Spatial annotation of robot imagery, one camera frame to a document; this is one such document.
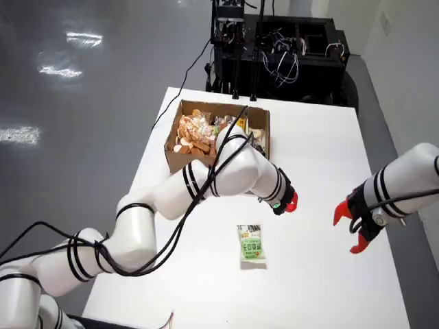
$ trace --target black machine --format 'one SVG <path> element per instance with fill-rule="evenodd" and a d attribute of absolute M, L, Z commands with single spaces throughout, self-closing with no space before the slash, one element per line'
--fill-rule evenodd
<path fill-rule="evenodd" d="M 213 0 L 206 91 L 351 106 L 355 84 L 345 71 L 350 51 L 333 19 L 244 14 L 244 1 Z"/>

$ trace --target white wall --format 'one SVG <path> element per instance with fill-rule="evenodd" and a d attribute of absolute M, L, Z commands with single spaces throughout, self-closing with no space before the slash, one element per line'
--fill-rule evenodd
<path fill-rule="evenodd" d="M 381 28 L 382 12 L 392 24 Z M 383 0 L 364 52 L 381 109 L 401 155 L 420 142 L 439 146 L 438 0 Z M 439 204 L 420 212 L 439 265 Z"/>
<path fill-rule="evenodd" d="M 313 0 L 311 4 L 311 14 L 313 17 L 326 17 L 329 0 Z"/>
<path fill-rule="evenodd" d="M 313 0 L 313 17 L 334 19 L 335 27 L 344 30 L 351 53 L 362 55 L 380 0 Z"/>

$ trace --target white table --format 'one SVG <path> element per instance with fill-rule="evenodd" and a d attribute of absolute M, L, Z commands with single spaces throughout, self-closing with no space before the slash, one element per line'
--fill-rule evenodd
<path fill-rule="evenodd" d="M 168 88 L 161 112 L 178 92 Z M 280 217 L 249 196 L 211 198 L 188 218 L 172 257 L 142 278 L 101 274 L 83 317 L 158 328 L 409 328 L 387 235 L 360 255 L 348 219 L 333 227 L 334 208 L 370 176 L 352 108 L 183 90 L 180 99 L 251 104 L 271 112 L 271 161 L 299 195 Z M 150 136 L 132 188 L 163 181 L 163 145 L 180 99 Z M 261 223 L 267 269 L 239 266 L 237 224 Z M 156 216 L 158 247 L 177 221 Z"/>

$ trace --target reflective floor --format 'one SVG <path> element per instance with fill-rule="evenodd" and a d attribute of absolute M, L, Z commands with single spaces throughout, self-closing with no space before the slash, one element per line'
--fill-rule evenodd
<path fill-rule="evenodd" d="M 34 221 L 70 233 L 87 226 L 112 232 L 163 95 L 180 86 L 208 40 L 210 5 L 0 1 L 0 249 Z M 309 1 L 292 0 L 289 11 L 307 15 Z M 194 66 L 187 88 L 204 89 L 208 57 Z M 376 171 L 396 152 L 362 59 L 352 56 L 348 71 Z M 60 242 L 39 230 L 11 255 Z M 422 225 L 415 218 L 410 230 L 388 235 L 412 328 L 438 328 L 439 277 Z M 61 307 L 80 315 L 90 289 L 83 284 L 61 297 Z"/>

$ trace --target open cardboard box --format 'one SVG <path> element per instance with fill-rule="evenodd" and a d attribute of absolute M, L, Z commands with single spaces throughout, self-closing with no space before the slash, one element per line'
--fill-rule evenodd
<path fill-rule="evenodd" d="M 242 105 L 220 104 L 220 103 L 203 103 L 200 101 L 185 101 L 182 100 L 178 106 L 174 122 L 172 123 L 171 132 L 166 139 L 165 155 L 171 173 L 176 173 L 185 165 L 195 159 L 200 160 L 206 165 L 211 165 L 213 158 L 210 156 L 197 157 L 194 154 L 178 154 L 174 152 L 176 144 L 177 129 L 180 124 L 182 115 L 191 115 L 192 111 L 198 109 L 202 112 L 213 113 L 217 117 L 225 117 L 232 115 L 236 117 L 242 110 Z M 248 126 L 254 129 L 264 129 L 265 132 L 265 153 L 266 158 L 270 159 L 270 112 L 261 108 L 253 108 L 249 106 L 248 109 Z"/>

